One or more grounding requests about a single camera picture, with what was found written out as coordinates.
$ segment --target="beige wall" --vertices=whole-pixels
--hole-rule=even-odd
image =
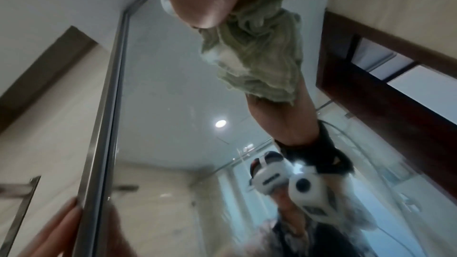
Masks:
[[[189,171],[116,162],[114,185],[138,185],[114,192],[122,230],[141,257],[201,257]]]
[[[457,58],[457,0],[329,0],[328,9]]]
[[[77,194],[108,61],[96,46],[0,135],[0,182],[41,175],[10,256]]]

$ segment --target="ceiling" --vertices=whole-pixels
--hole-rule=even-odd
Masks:
[[[320,35],[327,0],[285,0],[302,16],[303,73],[316,106]],[[239,91],[199,57],[200,35],[149,0],[130,19],[118,160],[169,168],[215,168],[269,136]],[[227,125],[217,129],[220,119]]]
[[[70,26],[110,50],[133,0],[0,0],[0,95]]]

